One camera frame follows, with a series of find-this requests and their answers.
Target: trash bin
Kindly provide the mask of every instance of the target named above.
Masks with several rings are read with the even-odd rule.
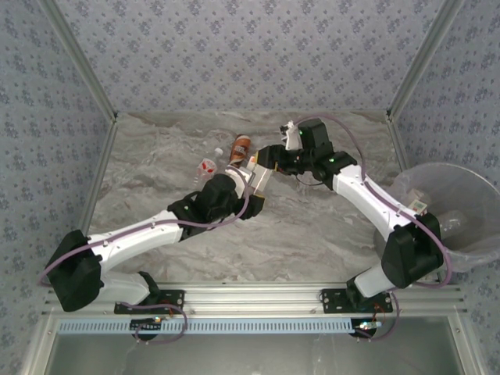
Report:
[[[455,272],[500,258],[500,192],[472,170],[421,164],[399,174],[387,192],[404,205],[423,202],[437,216]],[[378,231],[375,247],[381,257],[385,242]]]

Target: white label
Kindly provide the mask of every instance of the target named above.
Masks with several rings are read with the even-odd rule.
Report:
[[[421,214],[427,208],[427,205],[418,199],[414,199],[413,202],[408,206],[409,209],[415,211],[418,214]]]
[[[210,159],[204,158],[198,165],[198,175],[214,174],[217,171],[217,165]]]
[[[234,146],[234,151],[239,152],[240,154],[247,155],[245,147],[243,146]]]

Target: brown bottle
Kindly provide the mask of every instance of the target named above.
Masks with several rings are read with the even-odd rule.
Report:
[[[229,157],[229,165],[239,168],[241,163],[248,155],[250,149],[250,137],[248,135],[239,134],[234,140],[233,147],[231,148],[231,155]]]

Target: cable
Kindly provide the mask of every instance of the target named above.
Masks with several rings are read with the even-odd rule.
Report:
[[[392,296],[392,299],[394,300],[394,304],[396,305],[396,318],[395,318],[395,321],[394,321],[394,324],[392,325],[392,327],[382,336],[375,337],[375,338],[371,337],[367,332],[363,332],[362,330],[355,330],[356,333],[361,334],[362,336],[365,336],[365,338],[367,338],[371,341],[380,341],[380,340],[383,340],[385,338],[388,338],[389,336],[391,336],[395,332],[395,329],[399,324],[399,317],[401,315],[401,311],[399,310],[399,301],[396,298],[396,295],[394,294],[393,291],[391,292],[391,296]]]
[[[224,219],[221,219],[221,220],[218,222],[218,224],[222,223],[223,221],[224,221]],[[216,228],[217,228],[217,227],[211,227],[211,228],[207,229],[206,231],[207,231],[207,232],[210,232],[211,230],[214,230],[214,229],[216,229]]]
[[[164,305],[164,304],[172,305],[168,299],[162,299],[159,303],[162,305]],[[172,312],[171,308],[169,308],[169,315],[170,315],[170,317],[173,316],[173,312]]]
[[[385,199],[380,194],[378,194],[375,191],[375,189],[373,189],[373,187],[370,185],[370,183],[366,180],[366,160],[365,160],[363,150],[361,149],[361,146],[359,145],[354,134],[349,130],[347,125],[342,123],[337,117],[332,116],[328,113],[318,113],[316,115],[311,115],[311,116],[301,118],[300,120],[297,121],[297,125],[299,125],[300,123],[303,123],[304,121],[307,121],[307,120],[317,119],[318,117],[323,117],[325,119],[334,121],[335,123],[340,125],[340,127],[342,129],[344,129],[345,132],[348,134],[348,136],[351,138],[352,143],[354,144],[354,146],[358,150],[359,156],[361,157],[361,177],[362,177],[362,181],[365,184],[368,191],[375,198],[377,198],[379,201],[384,203],[389,209],[391,209],[395,213],[398,213],[399,215],[403,216],[405,219],[411,221],[418,228],[420,228],[427,236],[429,236],[429,238],[436,244],[436,246],[439,248],[439,250],[443,254],[443,259],[445,260],[445,265],[446,265],[446,277],[445,277],[445,279],[439,284],[425,284],[425,283],[419,283],[419,282],[416,282],[414,284],[419,285],[421,287],[430,288],[430,289],[438,289],[438,288],[442,288],[445,285],[447,285],[450,282],[450,280],[452,279],[452,260],[450,258],[450,255],[448,254],[448,249],[443,245],[443,243],[439,240],[439,238],[434,233],[432,233],[432,231],[429,228],[427,228],[420,221],[418,221],[415,218],[415,216],[411,216],[404,211],[399,211],[399,207],[390,203],[387,199]]]
[[[250,200],[250,193],[248,189],[248,183],[247,180],[245,179],[245,176],[240,172],[238,168],[235,168],[233,166],[228,166],[227,168],[233,170],[236,172],[236,174],[243,180],[243,185],[245,186],[244,189],[244,196],[245,196],[245,202],[243,203],[243,207],[241,208],[241,211],[237,213],[234,217],[232,217],[229,220],[220,222],[220,223],[209,223],[209,224],[203,224],[203,223],[194,223],[191,221],[185,221],[185,220],[178,220],[178,219],[166,219],[166,220],[158,220],[155,222],[155,225],[167,225],[167,224],[177,224],[177,225],[188,225],[190,227],[198,227],[198,228],[220,228],[220,227],[225,227],[226,225],[229,225],[231,223],[234,223],[236,220],[238,220],[243,214],[245,213],[247,207],[248,207],[248,202]],[[92,242],[91,244],[87,244],[84,246],[80,246],[79,248],[75,248],[74,250],[71,250],[70,252],[67,252],[65,255],[57,258],[54,262],[49,264],[45,270],[42,271],[40,277],[38,278],[38,285],[41,286],[46,286],[50,287],[50,283],[45,283],[44,279],[45,277],[53,270],[55,269],[59,264],[67,260],[68,258],[71,258],[72,256],[75,256],[76,254],[79,254],[81,252],[84,252],[85,250],[89,250],[91,248],[94,248],[96,246],[101,246],[104,244],[105,241],[107,242],[113,242],[115,240],[118,240],[120,238],[123,238],[125,236],[128,236],[130,234],[137,233],[141,230],[144,229],[150,229],[151,224],[147,223],[144,225],[141,225],[139,227],[135,227],[129,230],[124,230],[123,232],[119,232],[117,234],[114,234],[113,236],[110,236],[108,238],[105,238],[104,240]]]
[[[238,170],[238,168],[235,168],[233,166],[228,166],[228,168],[233,170],[234,172],[236,172],[236,174],[242,179],[243,185],[245,186],[245,189],[244,189],[245,202],[243,203],[243,207],[241,208],[241,211],[239,213],[237,213],[233,218],[229,219],[228,221],[221,221],[221,222],[215,223],[215,224],[213,224],[213,223],[210,223],[210,224],[194,223],[191,221],[176,220],[176,219],[158,220],[155,222],[155,224],[156,225],[167,225],[167,224],[179,225],[179,224],[181,224],[181,225],[189,225],[191,227],[213,229],[213,228],[218,228],[218,227],[224,227],[224,226],[229,225],[231,223],[234,223],[236,220],[238,220],[245,213],[245,211],[248,207],[248,202],[250,200],[250,193],[249,193],[247,180],[245,179],[243,174]],[[93,248],[96,246],[101,246],[104,244],[104,241],[112,242],[112,241],[115,241],[117,239],[123,238],[129,234],[137,233],[140,230],[149,229],[150,227],[151,227],[151,224],[148,223],[148,224],[142,225],[140,227],[135,227],[134,229],[125,230],[123,232],[120,232],[118,234],[110,236],[110,237],[106,238],[105,240],[100,240],[100,241],[93,242],[91,244],[87,244],[85,246],[80,246],[79,248],[75,248],[74,250],[67,252],[65,255],[57,258],[54,262],[52,262],[50,265],[48,265],[47,268],[45,268],[45,270],[42,271],[42,273],[38,279],[38,284],[41,286],[49,286],[50,287],[50,283],[44,282],[45,277],[48,275],[48,273],[50,273],[53,269],[55,269],[59,264],[61,264],[62,262],[64,262],[68,258],[71,258],[72,256],[75,256],[76,254],[84,252],[85,250],[88,250],[90,248]],[[186,315],[186,313],[182,309],[179,309],[175,305],[171,305],[169,303],[164,303],[161,305],[140,306],[140,305],[131,305],[130,303],[126,303],[126,302],[119,302],[119,303],[121,303],[122,305],[126,306],[129,309],[173,309],[173,310],[178,311],[180,314],[182,314],[182,316],[184,318],[184,325],[183,325],[180,333],[178,335],[170,338],[170,339],[167,339],[167,340],[152,341],[151,342],[152,345],[169,344],[171,342],[177,341],[184,336],[184,332],[188,328],[188,316]],[[144,324],[139,325],[139,327],[135,331],[134,336],[138,341],[142,341],[139,338],[138,333],[143,326],[144,326]]]
[[[180,330],[180,332],[177,335],[175,335],[174,337],[167,338],[166,340],[155,340],[155,341],[141,340],[139,338],[139,331],[142,329],[143,326],[148,325],[148,323],[139,324],[139,326],[136,328],[136,330],[134,332],[135,339],[137,340],[138,343],[143,342],[146,345],[171,344],[172,342],[175,342],[175,341],[179,340],[180,338],[182,338],[184,336],[184,333],[188,329],[188,316],[186,315],[186,313],[183,311],[183,309],[181,309],[175,305],[171,305],[170,303],[162,303],[160,305],[149,305],[149,306],[131,305],[130,303],[126,303],[126,302],[120,302],[120,303],[129,309],[137,309],[137,310],[172,309],[172,310],[179,312],[182,315],[182,317],[184,318],[184,324],[182,325],[182,329]]]
[[[374,303],[373,307],[375,307],[375,313],[373,314],[372,322],[374,322],[375,319],[377,318],[377,310],[380,310],[384,314],[384,318],[382,319],[382,324],[384,324],[385,323],[385,310],[384,310],[384,308],[382,306],[380,306],[378,303]]]
[[[323,182],[318,182],[317,184],[307,184],[306,182],[300,181],[300,179],[298,178],[298,176],[295,176],[295,179],[298,182],[300,182],[302,185],[305,185],[305,186],[319,186],[319,185],[323,185]]]

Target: black mounting bracket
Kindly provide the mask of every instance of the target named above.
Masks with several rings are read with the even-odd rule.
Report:
[[[168,303],[174,305],[179,309],[184,307],[184,299],[186,297],[186,292],[182,290],[159,290],[159,294],[156,297],[155,303],[145,303],[146,300],[139,303],[139,306],[147,305],[160,305],[162,303]],[[132,309],[127,308],[125,305],[117,302],[115,304],[115,314],[116,315],[180,315],[180,313],[174,309]]]
[[[158,336],[158,334],[154,334],[162,329],[162,322],[155,322],[154,318],[146,318],[146,319],[134,319],[130,321],[129,330],[134,332],[132,336],[135,337],[135,332],[137,329],[151,331],[150,334],[137,334],[139,340],[149,341]]]
[[[389,293],[379,293],[370,299],[370,304],[363,307],[355,307],[347,295],[347,289],[323,289],[320,294],[325,314],[346,313],[380,313],[379,305],[386,313],[392,313],[392,300]]]

